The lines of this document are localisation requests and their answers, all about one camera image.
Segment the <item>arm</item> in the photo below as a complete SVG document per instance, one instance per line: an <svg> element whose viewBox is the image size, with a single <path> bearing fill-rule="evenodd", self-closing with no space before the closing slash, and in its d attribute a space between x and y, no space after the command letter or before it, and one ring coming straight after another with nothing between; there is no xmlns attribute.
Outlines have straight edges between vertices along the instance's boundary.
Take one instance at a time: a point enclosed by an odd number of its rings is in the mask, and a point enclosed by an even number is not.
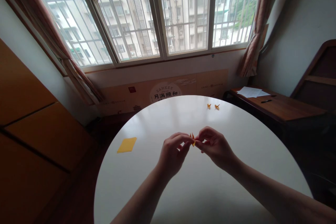
<svg viewBox="0 0 336 224"><path fill-rule="evenodd" d="M180 132L166 139L158 164L111 224L150 223L163 190L182 167L193 142L190 136Z"/></svg>
<svg viewBox="0 0 336 224"><path fill-rule="evenodd" d="M210 127L202 129L196 137L196 146L218 167L234 177L280 222L336 222L335 210L244 164L218 131Z"/></svg>

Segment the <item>cabinet door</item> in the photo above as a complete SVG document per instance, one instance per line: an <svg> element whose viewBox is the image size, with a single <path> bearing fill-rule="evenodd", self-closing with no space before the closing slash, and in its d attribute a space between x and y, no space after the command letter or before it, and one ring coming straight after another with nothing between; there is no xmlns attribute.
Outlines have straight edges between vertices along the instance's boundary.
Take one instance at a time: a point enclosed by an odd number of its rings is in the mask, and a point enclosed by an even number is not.
<svg viewBox="0 0 336 224"><path fill-rule="evenodd" d="M0 133L0 223L33 223L67 173Z"/></svg>
<svg viewBox="0 0 336 224"><path fill-rule="evenodd" d="M5 129L69 171L77 166L92 144L91 136L60 103Z"/></svg>
<svg viewBox="0 0 336 224"><path fill-rule="evenodd" d="M2 40L0 52L0 125L57 101Z"/></svg>

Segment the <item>hand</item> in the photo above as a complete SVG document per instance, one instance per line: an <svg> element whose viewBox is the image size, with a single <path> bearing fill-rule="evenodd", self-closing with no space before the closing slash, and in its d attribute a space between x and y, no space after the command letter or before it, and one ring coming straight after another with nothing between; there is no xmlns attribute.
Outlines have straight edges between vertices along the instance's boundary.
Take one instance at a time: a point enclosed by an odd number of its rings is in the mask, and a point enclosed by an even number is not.
<svg viewBox="0 0 336 224"><path fill-rule="evenodd" d="M177 132L163 142L156 170L170 180L181 169L184 159L194 142L188 134Z"/></svg>
<svg viewBox="0 0 336 224"><path fill-rule="evenodd" d="M239 161L224 135L209 126L201 129L195 140L195 146L202 153L207 154L219 168L225 171L230 170Z"/></svg>

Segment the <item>paper sheet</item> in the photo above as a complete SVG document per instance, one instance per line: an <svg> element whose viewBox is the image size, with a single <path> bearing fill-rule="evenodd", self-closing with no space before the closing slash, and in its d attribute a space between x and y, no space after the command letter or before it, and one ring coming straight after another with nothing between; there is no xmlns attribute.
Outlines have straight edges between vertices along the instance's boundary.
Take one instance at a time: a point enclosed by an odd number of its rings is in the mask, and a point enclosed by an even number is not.
<svg viewBox="0 0 336 224"><path fill-rule="evenodd" d="M117 153L131 152L136 140L137 138L125 138L122 141Z"/></svg>
<svg viewBox="0 0 336 224"><path fill-rule="evenodd" d="M256 89L256 88L253 88L253 87L243 87L237 93L241 94L242 96L245 96L246 98L251 98L251 97L257 98L259 96L270 95L270 94L264 92L261 89Z"/></svg>

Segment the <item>orange paper crane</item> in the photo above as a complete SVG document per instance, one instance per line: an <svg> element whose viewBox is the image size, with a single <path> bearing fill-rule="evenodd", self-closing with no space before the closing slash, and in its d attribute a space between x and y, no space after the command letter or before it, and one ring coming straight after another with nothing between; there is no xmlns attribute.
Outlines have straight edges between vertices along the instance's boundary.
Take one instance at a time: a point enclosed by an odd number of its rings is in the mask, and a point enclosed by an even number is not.
<svg viewBox="0 0 336 224"><path fill-rule="evenodd" d="M194 134L193 134L193 133L191 133L191 134L190 134L190 137L191 137L192 139L195 140Z"/></svg>

